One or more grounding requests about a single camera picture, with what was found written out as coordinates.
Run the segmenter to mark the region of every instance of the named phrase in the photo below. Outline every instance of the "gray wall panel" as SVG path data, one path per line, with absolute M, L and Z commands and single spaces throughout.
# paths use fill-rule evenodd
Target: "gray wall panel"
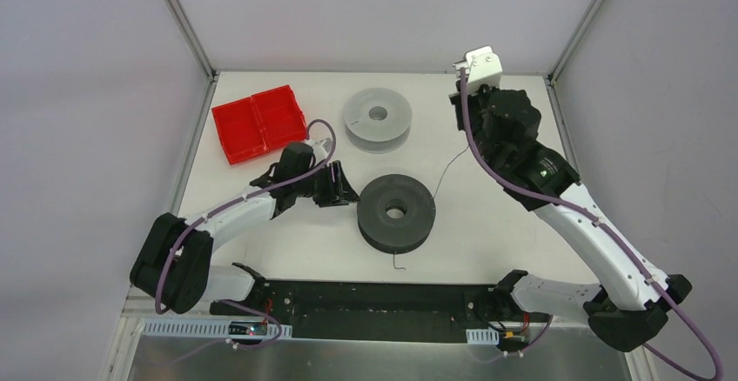
M 726 379 L 738 371 L 737 3 L 609 0 L 558 84 L 582 175 L 634 245 L 692 281 L 684 307 Z M 675 316 L 654 344 L 712 371 Z
M 443 72 L 492 44 L 548 72 L 590 0 L 180 0 L 221 70 Z
M 162 0 L 0 0 L 0 20 L 0 379 L 95 379 L 205 76 Z

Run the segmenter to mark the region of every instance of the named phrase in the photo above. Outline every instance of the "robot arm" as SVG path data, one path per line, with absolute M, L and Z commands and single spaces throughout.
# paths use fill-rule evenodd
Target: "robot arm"
M 588 324 L 606 344 L 631 351 L 653 338 L 666 324 L 670 307 L 652 284 L 659 284 L 679 303 L 691 291 L 682 275 L 668 276 L 648 262 L 614 227 L 592 199 L 579 174 L 555 150 L 538 142 L 540 112 L 523 90 L 500 90 L 502 68 L 492 48 L 466 54 L 455 64 L 468 72 L 469 125 L 484 162 L 506 181 L 525 190 L 586 207 L 599 218 L 592 223 L 577 211 L 505 189 L 528 211 L 551 225 L 572 246 L 600 280 L 570 284 L 512 271 L 495 288 L 495 295 L 523 311 L 544 312 Z M 464 130 L 459 93 L 450 96 L 457 125 Z M 624 250 L 599 227 L 607 224 L 648 270 L 646 281 Z
M 241 264 L 211 265 L 212 253 L 255 224 L 279 216 L 292 207 L 298 197 L 311 197 L 318 207 L 359 201 L 359 196 L 344 177 L 340 161 L 331 162 L 296 183 L 247 198 L 254 191 L 306 173 L 327 157 L 331 145 L 330 139 L 288 145 L 278 163 L 238 194 L 228 198 L 229 201 L 243 199 L 242 202 L 223 208 L 230 204 L 226 201 L 185 218 L 170 213 L 159 216 L 133 265 L 131 283 L 155 297 L 164 261 L 171 247 L 188 226 L 204 217 L 205 222 L 187 235 L 186 244 L 183 244 L 170 268 L 164 283 L 162 303 L 176 313 L 184 313 L 200 300 L 246 299 L 254 284 L 252 274 L 256 273 Z M 222 210 L 208 219 L 208 213 L 216 209 Z

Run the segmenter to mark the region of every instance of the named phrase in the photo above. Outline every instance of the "tape roll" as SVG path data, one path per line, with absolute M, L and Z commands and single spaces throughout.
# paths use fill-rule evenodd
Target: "tape roll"
M 413 251 L 431 233 L 436 204 L 431 192 L 415 178 L 400 174 L 376 178 L 361 191 L 359 200 L 359 231 L 378 251 Z
M 399 148 L 410 135 L 413 109 L 397 91 L 370 88 L 346 102 L 344 122 L 349 141 L 369 153 Z

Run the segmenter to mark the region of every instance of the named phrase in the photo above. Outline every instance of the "white table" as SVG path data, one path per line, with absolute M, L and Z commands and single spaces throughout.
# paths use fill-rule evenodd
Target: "white table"
M 374 178 L 401 173 L 431 192 L 446 164 L 466 147 L 448 94 L 453 75 L 224 72 L 212 106 L 289 84 L 305 120 L 324 118 L 338 135 L 339 159 L 354 190 Z M 398 150 L 373 155 L 346 138 L 341 111 L 354 93 L 370 88 L 396 90 L 413 107 L 410 137 Z M 562 151 L 554 114 L 541 77 L 504 77 L 502 88 L 523 89 L 543 116 L 540 141 Z M 317 137 L 327 131 L 316 126 Z M 237 194 L 276 162 L 279 151 L 230 166 L 209 113 L 187 182 L 180 216 L 202 211 Z M 356 207 L 319 209 L 310 199 L 270 223 L 260 224 L 217 251 L 213 263 L 240 262 L 268 278 L 406 283 L 496 283 L 512 269 L 541 277 L 591 283 L 594 274 L 574 251 L 526 212 L 476 164 L 468 151 L 449 168 L 436 197 L 433 231 L 416 251 L 397 256 L 374 250 L 359 234 Z

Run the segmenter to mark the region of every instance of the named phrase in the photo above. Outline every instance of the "red container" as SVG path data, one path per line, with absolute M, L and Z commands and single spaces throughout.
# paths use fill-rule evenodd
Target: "red container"
M 228 164 L 237 164 L 305 140 L 302 110 L 289 85 L 212 109 Z

